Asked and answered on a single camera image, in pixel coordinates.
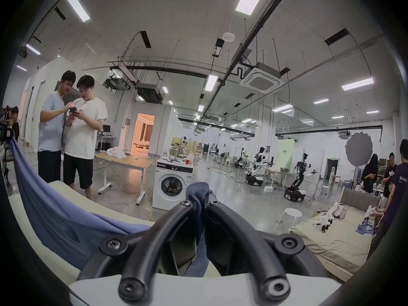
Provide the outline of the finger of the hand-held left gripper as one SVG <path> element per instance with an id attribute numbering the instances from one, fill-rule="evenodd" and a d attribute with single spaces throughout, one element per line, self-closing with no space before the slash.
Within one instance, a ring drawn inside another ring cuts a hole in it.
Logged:
<path id="1" fill-rule="evenodd" d="M 0 142 L 9 143 L 14 137 L 14 131 L 7 121 L 0 120 Z"/>

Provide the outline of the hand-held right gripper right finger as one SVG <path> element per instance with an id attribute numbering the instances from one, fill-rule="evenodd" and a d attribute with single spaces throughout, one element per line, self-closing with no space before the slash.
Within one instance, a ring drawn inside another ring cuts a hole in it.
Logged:
<path id="1" fill-rule="evenodd" d="M 332 279 L 299 235 L 255 230 L 218 200 L 205 208 L 207 257 L 222 276 L 249 274 L 256 302 L 286 302 L 301 288 L 325 299 Z"/>

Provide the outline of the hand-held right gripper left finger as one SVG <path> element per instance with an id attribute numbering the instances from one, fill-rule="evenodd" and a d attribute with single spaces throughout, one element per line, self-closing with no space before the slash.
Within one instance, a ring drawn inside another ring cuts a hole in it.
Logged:
<path id="1" fill-rule="evenodd" d="M 92 283 L 92 297 L 150 301 L 156 274 L 183 277 L 199 257 L 199 215 L 196 201 L 183 200 L 146 231 L 104 238 L 78 283 Z"/>

